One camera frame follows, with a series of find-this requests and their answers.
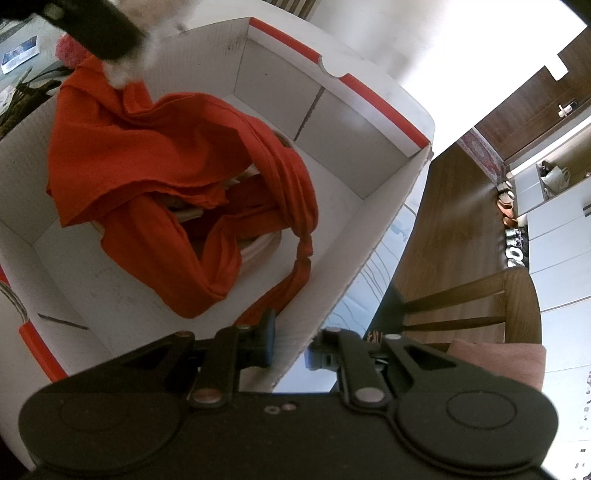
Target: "fluffy white object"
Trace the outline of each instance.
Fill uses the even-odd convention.
[[[171,26],[182,30],[182,19],[200,0],[119,0],[113,3],[144,34],[142,43],[117,61],[103,62],[105,75],[115,88],[141,80],[157,56],[163,32]]]

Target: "orange fabric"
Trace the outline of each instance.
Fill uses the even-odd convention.
[[[226,297],[242,239],[291,228],[300,243],[291,274],[237,323],[258,323],[266,307],[281,311],[310,276],[318,207],[301,157],[213,96],[173,93],[152,103],[143,83],[111,88],[91,57],[61,88],[48,162],[62,226],[101,223],[105,252],[183,317]],[[223,188],[253,163],[260,176]],[[151,192],[206,214],[181,226]],[[190,245],[197,238],[200,258]]]

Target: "brown door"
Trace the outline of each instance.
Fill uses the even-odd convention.
[[[544,67],[476,125],[506,160],[561,119],[559,105],[582,105],[591,98],[591,28],[586,28],[558,55],[569,69],[554,80]]]

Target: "patterned rug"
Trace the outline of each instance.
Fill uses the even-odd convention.
[[[506,170],[503,159],[476,128],[472,128],[465,133],[457,141],[457,144],[470,155],[471,159],[490,178],[492,183],[498,185],[505,181]]]

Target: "bag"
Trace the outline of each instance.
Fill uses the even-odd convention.
[[[550,173],[542,177],[542,181],[548,187],[549,196],[553,197],[569,188],[570,170],[568,168],[561,170],[560,167],[554,167]]]

